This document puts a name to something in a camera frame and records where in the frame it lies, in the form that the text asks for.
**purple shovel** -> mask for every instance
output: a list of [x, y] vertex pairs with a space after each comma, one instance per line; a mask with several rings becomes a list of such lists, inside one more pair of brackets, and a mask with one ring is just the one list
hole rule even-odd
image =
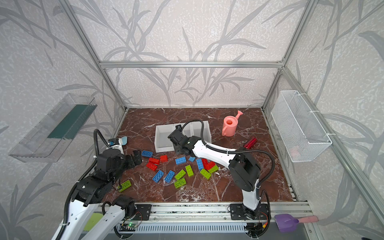
[[293, 232], [301, 222], [317, 222], [319, 219], [316, 216], [294, 218], [290, 214], [275, 215], [277, 227], [280, 232]]

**marble table surface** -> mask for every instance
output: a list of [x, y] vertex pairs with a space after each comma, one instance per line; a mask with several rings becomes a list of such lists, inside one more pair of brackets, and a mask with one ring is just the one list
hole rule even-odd
[[[235, 116], [237, 110], [244, 114], [239, 118], [236, 134], [232, 137], [221, 135], [223, 119], [228, 115]], [[246, 143], [251, 137], [258, 139], [252, 149], [269, 151], [276, 159], [276, 167], [272, 176], [267, 179], [260, 188], [268, 192], [271, 201], [293, 201], [287, 181], [284, 177], [279, 159], [264, 117], [260, 108], [156, 108], [156, 109], [129, 109], [121, 126], [118, 137], [127, 136], [128, 144], [123, 147], [125, 154], [132, 154], [133, 150], [147, 150], [154, 153], [154, 157], [168, 155], [168, 162], [161, 163], [156, 172], [161, 170], [164, 177], [155, 183], [152, 178], [155, 172], [146, 167], [148, 158], [143, 157], [143, 163], [133, 169], [126, 170], [121, 182], [130, 180], [132, 186], [123, 193], [112, 190], [107, 194], [105, 200], [113, 201], [118, 195], [124, 194], [134, 198], [137, 202], [241, 202], [242, 192], [230, 175], [230, 171], [221, 165], [219, 175], [213, 174], [207, 180], [198, 171], [197, 163], [189, 162], [176, 165], [175, 159], [184, 155], [175, 155], [175, 152], [156, 153], [154, 147], [156, 125], [187, 122], [191, 119], [207, 120], [212, 135], [212, 143], [228, 147], [238, 148]], [[261, 166], [261, 176], [265, 176], [270, 170], [270, 159], [260, 153], [253, 153], [253, 156]], [[175, 178], [166, 183], [164, 178], [169, 170], [176, 174], [191, 165], [194, 176], [184, 177], [187, 184], [175, 189]]]

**black mounting plate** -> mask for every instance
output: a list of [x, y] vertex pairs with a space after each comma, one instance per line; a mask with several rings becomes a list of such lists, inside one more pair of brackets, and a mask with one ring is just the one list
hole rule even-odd
[[151, 204], [136, 204], [137, 210], [141, 213], [143, 219], [141, 219], [140, 214], [136, 214], [136, 216], [132, 220], [136, 221], [148, 221], [149, 215], [151, 214]]
[[[231, 212], [232, 220], [249, 220], [249, 218], [245, 216], [242, 204], [230, 204], [229, 211]], [[258, 212], [258, 217], [255, 220], [266, 220], [266, 216], [261, 212], [268, 215], [268, 204], [257, 205], [255, 212]]]

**white wire mesh basket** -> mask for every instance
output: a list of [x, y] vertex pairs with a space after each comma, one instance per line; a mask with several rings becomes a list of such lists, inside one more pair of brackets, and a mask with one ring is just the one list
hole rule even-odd
[[280, 91], [271, 114], [292, 162], [312, 161], [332, 144], [298, 91]]

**side wall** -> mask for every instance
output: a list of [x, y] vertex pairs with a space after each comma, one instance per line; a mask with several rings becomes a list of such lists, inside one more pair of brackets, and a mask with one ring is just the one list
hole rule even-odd
[[[324, 3], [316, 6], [288, 68], [384, 196], [384, 2]], [[297, 194], [310, 202], [324, 238], [384, 239], [383, 228], [331, 149], [312, 162], [291, 162], [270, 115], [281, 90], [291, 90], [284, 78], [266, 115]]]
[[[102, 61], [279, 61], [306, 1], [70, 0]], [[260, 107], [276, 69], [108, 69], [126, 105]]]
[[[94, 155], [92, 131], [111, 137], [123, 115], [56, 1], [0, 1], [0, 238], [50, 239], [65, 198]], [[67, 94], [97, 108], [56, 163], [8, 152]]]

